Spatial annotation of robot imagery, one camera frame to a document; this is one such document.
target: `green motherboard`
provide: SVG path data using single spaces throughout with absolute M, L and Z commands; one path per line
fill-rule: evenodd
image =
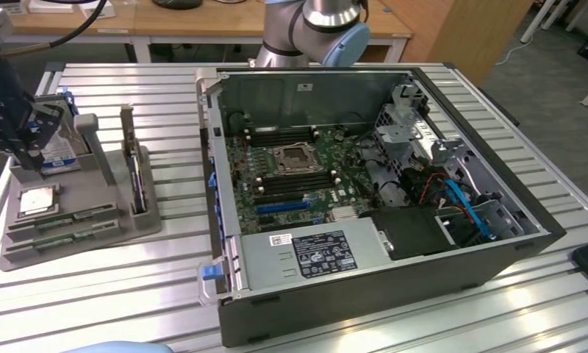
M 327 223 L 331 221 L 328 213 L 336 207 L 351 206 L 356 214 L 376 208 L 377 198 L 371 177 L 357 156 L 363 136 L 345 136 L 344 131 L 337 128 L 316 131 L 312 142 L 285 146 L 251 146 L 252 143 L 247 143 L 241 137 L 227 138 L 231 179 L 243 235 Z M 315 158 L 315 166 L 311 168 L 320 174 L 332 174 L 333 182 L 336 178 L 339 182 L 329 187 L 303 191 L 303 202 L 309 203 L 307 209 L 259 214 L 257 199 L 264 194 L 257 178 L 283 177 L 285 172 L 276 154 L 279 149 L 289 146 L 300 146 L 305 151 L 311 151 Z

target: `floor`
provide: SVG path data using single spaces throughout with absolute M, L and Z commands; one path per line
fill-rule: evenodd
M 528 16 L 508 50 L 517 47 L 517 38 L 527 28 Z M 552 26 L 537 30 L 529 46 L 516 50 L 508 61 L 495 66 L 483 84 L 484 90 L 515 115 L 520 129 L 588 195 L 588 108 L 579 100 L 588 93 L 588 62 L 576 54 L 583 39 Z M 257 47 L 235 52 L 223 46 L 177 47 L 175 60 L 200 62 L 243 62 L 257 55 Z M 48 62 L 127 63 L 121 45 L 66 44 L 45 53 L 12 59 L 25 88 L 34 92 Z M 0 155 L 0 172 L 5 158 Z

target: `aluminum extrusion table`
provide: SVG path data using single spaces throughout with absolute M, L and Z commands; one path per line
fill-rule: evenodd
M 423 64 L 423 70 L 567 236 L 480 288 L 227 350 L 216 308 L 197 303 L 196 266 L 209 259 L 211 248 L 196 67 L 93 64 L 45 72 L 37 93 L 69 87 L 80 112 L 100 117 L 106 150 L 120 148 L 120 105 L 135 105 L 164 230 L 30 268 L 0 271 L 0 352 L 58 352 L 108 340 L 161 342 L 177 352 L 209 353 L 588 350 L 588 279 L 568 259 L 571 250 L 588 243 L 588 199 L 460 73 L 436 64 Z M 435 108 L 431 117 L 443 132 L 453 131 Z M 5 171 L 0 237 L 8 178 Z

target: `green circuit board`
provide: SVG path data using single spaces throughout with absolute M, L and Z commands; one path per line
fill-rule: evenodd
M 321 224 L 328 222 L 327 214 L 335 207 L 352 206 L 359 213 L 375 207 L 376 193 L 365 167 L 357 163 L 357 136 L 335 139 L 336 129 L 319 129 L 320 136 L 308 146 L 312 148 L 321 171 L 336 171 L 340 183 L 332 188 L 304 191 L 307 210 L 257 215 L 255 199 L 261 196 L 256 178 L 276 177 L 279 163 L 272 147 L 252 147 L 241 138 L 228 138 L 228 158 L 233 179 L 235 203 L 243 235 L 265 232 L 272 227 L 288 224 Z M 260 224 L 260 217 L 269 216 L 273 222 Z

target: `wooden table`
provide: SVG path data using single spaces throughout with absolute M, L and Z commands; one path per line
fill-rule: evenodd
M 221 4 L 205 0 L 192 10 L 159 7 L 151 0 L 137 0 L 135 35 L 149 43 L 261 44 L 264 7 L 256 0 Z M 379 0 L 369 1 L 369 45 L 388 46 L 385 62 L 396 63 L 412 31 L 392 13 L 384 12 Z M 135 46 L 139 62 L 149 63 L 149 51 Z
M 221 4 L 205 0 L 192 10 L 168 10 L 151 0 L 110 0 L 117 17 L 97 20 L 72 42 L 125 43 L 135 47 L 139 63 L 151 63 L 152 43 L 261 44 L 264 4 L 247 0 L 241 4 Z M 369 1 L 369 45 L 387 46 L 385 62 L 396 63 L 412 31 L 385 12 L 379 0 Z M 12 43 L 44 43 L 56 40 L 84 21 L 73 14 L 29 13 L 12 16 Z

